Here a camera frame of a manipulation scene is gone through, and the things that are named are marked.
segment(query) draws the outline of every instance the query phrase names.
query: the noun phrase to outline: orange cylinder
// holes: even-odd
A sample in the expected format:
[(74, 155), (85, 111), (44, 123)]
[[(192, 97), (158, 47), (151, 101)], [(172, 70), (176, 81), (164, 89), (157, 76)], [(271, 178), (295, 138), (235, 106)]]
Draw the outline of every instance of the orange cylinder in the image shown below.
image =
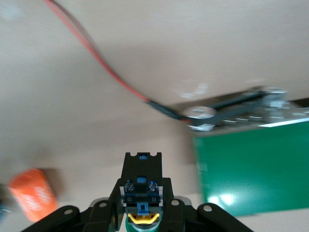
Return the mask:
[(15, 176), (9, 190), (16, 198), (27, 218), (37, 222), (58, 207), (44, 172), (31, 169)]

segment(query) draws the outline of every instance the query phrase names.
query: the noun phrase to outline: yellow clip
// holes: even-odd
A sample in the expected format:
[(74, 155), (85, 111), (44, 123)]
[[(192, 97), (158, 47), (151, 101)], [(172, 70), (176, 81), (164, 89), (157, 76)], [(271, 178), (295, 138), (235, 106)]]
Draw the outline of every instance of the yellow clip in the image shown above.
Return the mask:
[(128, 214), (129, 218), (133, 221), (134, 224), (147, 224), (150, 225), (160, 217), (160, 214), (149, 214), (149, 215), (137, 215), (137, 214)]

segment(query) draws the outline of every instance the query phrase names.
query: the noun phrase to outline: black mechanical part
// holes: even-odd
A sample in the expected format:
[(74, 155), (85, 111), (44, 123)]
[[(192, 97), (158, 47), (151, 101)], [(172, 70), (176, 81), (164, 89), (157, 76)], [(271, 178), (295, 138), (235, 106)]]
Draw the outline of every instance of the black mechanical part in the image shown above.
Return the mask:
[[(126, 192), (125, 184), (128, 179), (131, 180), (134, 188)], [(150, 190), (148, 181), (157, 183), (158, 189), (154, 192), (158, 194), (160, 202), (153, 202), (153, 191)], [(135, 197), (130, 203), (126, 198), (129, 196)], [(138, 214), (139, 203), (148, 203), (149, 214), (152, 211), (161, 214), (160, 220), (153, 225), (135, 225), (140, 229), (151, 228), (160, 223), (159, 232), (252, 232), (215, 204), (202, 204), (195, 210), (192, 206), (185, 205), (182, 200), (175, 199), (170, 178), (162, 178), (161, 153), (156, 156), (150, 156), (150, 153), (131, 156), (130, 153), (126, 153), (122, 176), (118, 179), (108, 200), (98, 200), (81, 213), (75, 206), (64, 206), (23, 232), (118, 231), (124, 212)]]

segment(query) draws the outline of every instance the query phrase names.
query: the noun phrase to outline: green panel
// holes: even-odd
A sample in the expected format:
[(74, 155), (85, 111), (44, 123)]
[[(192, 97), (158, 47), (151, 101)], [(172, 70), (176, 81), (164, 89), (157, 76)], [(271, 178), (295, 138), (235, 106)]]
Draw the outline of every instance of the green panel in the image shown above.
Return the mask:
[(205, 201), (232, 215), (309, 207), (309, 123), (194, 137)]

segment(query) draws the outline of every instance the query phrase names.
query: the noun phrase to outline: wire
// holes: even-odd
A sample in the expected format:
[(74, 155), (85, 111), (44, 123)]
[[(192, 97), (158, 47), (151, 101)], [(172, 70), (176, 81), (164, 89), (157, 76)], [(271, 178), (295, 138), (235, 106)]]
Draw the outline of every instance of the wire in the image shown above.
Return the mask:
[(81, 42), (81, 44), (90, 52), (90, 54), (99, 62), (99, 64), (105, 69), (118, 83), (120, 83), (124, 88), (129, 90), (131, 93), (136, 95), (138, 98), (147, 102), (154, 109), (162, 112), (163, 114), (171, 117), (173, 119), (181, 120), (190, 123), (191, 120), (188, 117), (178, 114), (173, 109), (163, 106), (149, 98), (143, 96), (141, 93), (137, 92), (134, 88), (129, 86), (116, 72), (106, 63), (103, 57), (100, 55), (99, 49), (95, 45), (91, 36), (83, 28), (83, 26), (78, 22), (78, 20), (71, 15), (64, 7), (54, 0), (44, 0), (44, 2), (49, 6), (49, 8), (58, 16), (58, 18), (67, 26), (67, 28), (72, 32), (72, 34)]
[(129, 86), (115, 71), (105, 62), (101, 57), (97, 49), (94, 47), (94, 43), (90, 40), (90, 36), (85, 33), (82, 25), (60, 4), (54, 0), (44, 0), (44, 2), (51, 8), (51, 10), (58, 16), (58, 18), (67, 26), (72, 34), (81, 42), (81, 44), (91, 53), (91, 55), (99, 62), (99, 64), (123, 87), (136, 95), (138, 98), (149, 102), (150, 99), (137, 92), (134, 88)]

